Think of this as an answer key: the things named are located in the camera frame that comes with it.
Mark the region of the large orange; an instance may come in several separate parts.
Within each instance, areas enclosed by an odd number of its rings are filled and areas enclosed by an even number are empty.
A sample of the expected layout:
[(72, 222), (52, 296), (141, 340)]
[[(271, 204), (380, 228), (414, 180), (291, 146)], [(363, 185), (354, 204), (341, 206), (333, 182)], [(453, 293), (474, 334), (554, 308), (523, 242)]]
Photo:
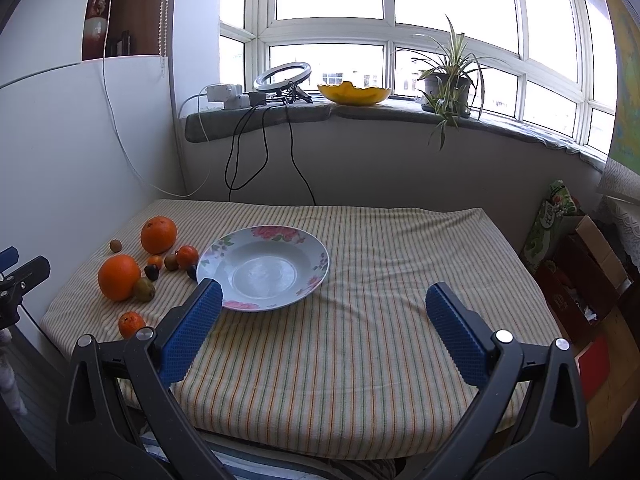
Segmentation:
[(134, 285), (141, 278), (136, 260), (119, 254), (108, 258), (100, 267), (98, 284), (102, 294), (112, 301), (124, 301), (134, 293)]
[(140, 233), (142, 248), (150, 255), (160, 255), (174, 246), (177, 238), (175, 222), (157, 216), (144, 222)]

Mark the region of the green brown plum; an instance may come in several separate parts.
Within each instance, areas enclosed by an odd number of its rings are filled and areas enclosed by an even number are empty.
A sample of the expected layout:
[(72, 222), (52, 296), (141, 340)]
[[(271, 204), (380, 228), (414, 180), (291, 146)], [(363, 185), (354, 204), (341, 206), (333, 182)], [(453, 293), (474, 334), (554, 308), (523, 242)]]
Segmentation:
[(154, 283), (148, 278), (139, 278), (134, 283), (134, 298), (141, 302), (150, 302), (155, 297)]

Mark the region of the dark plum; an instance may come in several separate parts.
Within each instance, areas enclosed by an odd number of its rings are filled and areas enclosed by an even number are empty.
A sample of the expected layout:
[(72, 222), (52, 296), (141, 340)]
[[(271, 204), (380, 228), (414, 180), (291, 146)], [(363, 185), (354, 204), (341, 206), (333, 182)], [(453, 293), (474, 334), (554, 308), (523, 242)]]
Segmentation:
[(194, 264), (193, 266), (189, 266), (189, 267), (186, 269), (186, 274), (188, 274), (188, 275), (189, 275), (189, 278), (190, 278), (191, 280), (193, 280), (193, 281), (197, 281), (197, 280), (198, 280), (198, 277), (196, 276), (196, 269), (197, 269), (197, 268), (198, 268), (198, 267)]
[(144, 268), (144, 274), (148, 280), (155, 282), (160, 276), (160, 268), (156, 264), (148, 264)]

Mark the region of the small orange kumquat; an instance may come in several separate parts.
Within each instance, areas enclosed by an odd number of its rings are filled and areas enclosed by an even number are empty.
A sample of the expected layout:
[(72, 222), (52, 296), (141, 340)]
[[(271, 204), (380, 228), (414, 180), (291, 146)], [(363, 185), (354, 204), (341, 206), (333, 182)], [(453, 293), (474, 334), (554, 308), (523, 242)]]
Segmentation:
[(151, 266), (155, 268), (157, 271), (163, 269), (163, 258), (161, 256), (152, 256), (148, 259), (146, 265), (150, 268)]

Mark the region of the cardboard box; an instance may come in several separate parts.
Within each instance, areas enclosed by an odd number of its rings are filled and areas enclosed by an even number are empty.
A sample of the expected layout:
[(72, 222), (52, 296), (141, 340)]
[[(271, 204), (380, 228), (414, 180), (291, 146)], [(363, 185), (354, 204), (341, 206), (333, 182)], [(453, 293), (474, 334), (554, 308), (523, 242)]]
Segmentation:
[(617, 306), (629, 278), (596, 222), (564, 217), (534, 274), (566, 339), (583, 346)]

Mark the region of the brown kiwi fruit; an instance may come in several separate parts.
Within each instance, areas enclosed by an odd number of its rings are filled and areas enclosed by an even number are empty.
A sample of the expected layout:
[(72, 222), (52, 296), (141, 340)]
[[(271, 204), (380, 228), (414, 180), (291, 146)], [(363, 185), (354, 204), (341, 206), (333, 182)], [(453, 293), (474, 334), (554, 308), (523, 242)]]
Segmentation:
[(179, 270), (179, 263), (175, 254), (169, 254), (164, 259), (164, 267), (169, 272), (175, 272)]

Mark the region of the stemmed mandarin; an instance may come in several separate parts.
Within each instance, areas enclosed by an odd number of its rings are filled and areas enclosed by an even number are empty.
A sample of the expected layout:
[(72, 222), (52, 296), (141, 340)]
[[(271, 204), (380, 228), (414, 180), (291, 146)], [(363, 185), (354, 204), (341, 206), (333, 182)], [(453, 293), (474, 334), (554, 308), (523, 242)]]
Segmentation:
[(188, 270), (192, 266), (196, 266), (199, 258), (198, 250), (191, 245), (183, 245), (176, 251), (176, 261), (178, 267), (182, 270)]

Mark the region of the striped table cloth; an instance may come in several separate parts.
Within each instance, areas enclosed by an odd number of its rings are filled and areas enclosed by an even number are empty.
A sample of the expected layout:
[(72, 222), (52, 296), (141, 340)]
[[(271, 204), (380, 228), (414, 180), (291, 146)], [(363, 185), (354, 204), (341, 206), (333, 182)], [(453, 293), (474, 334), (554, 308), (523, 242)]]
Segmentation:
[(138, 263), (143, 223), (175, 221), (180, 245), (280, 224), (326, 245), (309, 296), (265, 313), (223, 310), (174, 393), (198, 428), (332, 460), (386, 460), (444, 442), (474, 398), (427, 318), (446, 283), (493, 329), (551, 344), (544, 295), (480, 208), (267, 206), (157, 200), (116, 237)]

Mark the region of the green snack bag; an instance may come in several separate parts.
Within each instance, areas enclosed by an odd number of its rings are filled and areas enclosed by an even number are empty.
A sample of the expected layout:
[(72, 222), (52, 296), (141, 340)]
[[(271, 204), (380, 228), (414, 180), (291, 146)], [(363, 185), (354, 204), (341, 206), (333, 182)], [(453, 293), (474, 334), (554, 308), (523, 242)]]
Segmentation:
[(536, 273), (540, 264), (552, 253), (560, 237), (574, 230), (583, 216), (578, 200), (570, 194), (564, 182), (553, 181), (548, 194), (540, 203), (520, 253), (530, 274)]

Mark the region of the floral white plate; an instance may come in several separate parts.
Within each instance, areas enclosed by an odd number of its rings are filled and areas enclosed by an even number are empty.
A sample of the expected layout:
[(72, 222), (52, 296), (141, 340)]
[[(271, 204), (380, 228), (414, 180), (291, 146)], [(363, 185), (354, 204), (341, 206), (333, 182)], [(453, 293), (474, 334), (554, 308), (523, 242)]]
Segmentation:
[(250, 226), (210, 244), (195, 268), (222, 290), (222, 306), (265, 312), (295, 304), (329, 274), (330, 255), (314, 235), (292, 226)]

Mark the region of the grey windowsill mat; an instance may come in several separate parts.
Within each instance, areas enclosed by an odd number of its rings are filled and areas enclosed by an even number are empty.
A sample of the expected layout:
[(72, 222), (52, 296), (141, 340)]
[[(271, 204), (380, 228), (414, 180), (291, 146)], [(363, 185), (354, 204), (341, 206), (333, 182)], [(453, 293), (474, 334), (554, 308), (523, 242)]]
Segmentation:
[[(385, 105), (350, 106), (328, 102), (311, 104), (271, 104), (239, 110), (201, 110), (183, 119), (183, 136), (191, 143), (203, 143), (230, 138), (240, 131), (255, 131), (262, 127), (290, 124), (311, 124), (326, 122), (331, 118), (360, 120), (360, 122), (400, 122), (401, 124), (426, 125), (433, 130), (438, 117), (415, 107), (393, 107)], [(518, 127), (510, 122), (480, 122), (477, 119), (459, 119), (460, 129), (505, 136), (526, 143), (538, 143), (552, 151), (562, 151), (578, 156), (585, 164), (602, 172), (606, 157), (591, 148), (585, 148), (566, 136), (556, 136), (533, 127)]]

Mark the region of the red white vase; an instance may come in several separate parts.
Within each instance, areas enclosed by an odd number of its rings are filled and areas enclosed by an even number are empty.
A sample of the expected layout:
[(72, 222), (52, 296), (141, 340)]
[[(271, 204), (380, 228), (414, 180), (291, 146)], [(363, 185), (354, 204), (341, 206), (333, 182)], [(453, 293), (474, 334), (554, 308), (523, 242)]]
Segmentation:
[(108, 10), (110, 10), (110, 0), (88, 0), (84, 31), (82, 32), (82, 59), (84, 61), (102, 56)]

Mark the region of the white power strip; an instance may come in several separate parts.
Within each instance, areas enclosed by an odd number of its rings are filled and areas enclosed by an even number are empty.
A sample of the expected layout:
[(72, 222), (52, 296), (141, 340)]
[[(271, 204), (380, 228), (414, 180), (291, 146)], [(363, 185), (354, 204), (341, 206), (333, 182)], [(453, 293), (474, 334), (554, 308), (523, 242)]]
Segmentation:
[(206, 98), (208, 102), (221, 103), (225, 110), (250, 106), (250, 96), (240, 84), (211, 84), (206, 87)]

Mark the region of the potted spider plant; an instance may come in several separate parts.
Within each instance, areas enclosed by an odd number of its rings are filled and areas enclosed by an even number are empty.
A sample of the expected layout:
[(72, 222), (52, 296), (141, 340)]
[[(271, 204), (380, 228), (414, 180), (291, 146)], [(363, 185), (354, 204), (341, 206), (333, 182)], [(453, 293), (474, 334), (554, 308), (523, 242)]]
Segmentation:
[(414, 51), (413, 63), (422, 63), (424, 70), (418, 71), (418, 79), (425, 82), (421, 90), (424, 103), (438, 117), (432, 136), (439, 136), (439, 149), (445, 146), (449, 127), (459, 128), (459, 120), (471, 117), (477, 105), (477, 117), (481, 118), (486, 102), (486, 82), (483, 67), (475, 53), (468, 50), (463, 32), (457, 32), (448, 22), (448, 44), (433, 38), (438, 52), (430, 58)]

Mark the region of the yellow bowl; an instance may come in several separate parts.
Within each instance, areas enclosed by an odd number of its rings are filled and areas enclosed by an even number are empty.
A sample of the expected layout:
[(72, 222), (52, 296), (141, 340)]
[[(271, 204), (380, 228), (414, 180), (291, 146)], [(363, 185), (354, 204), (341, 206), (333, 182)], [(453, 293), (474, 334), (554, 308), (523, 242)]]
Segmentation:
[(390, 89), (355, 87), (350, 81), (340, 84), (319, 84), (318, 90), (329, 101), (349, 106), (372, 106), (383, 102), (390, 96)]

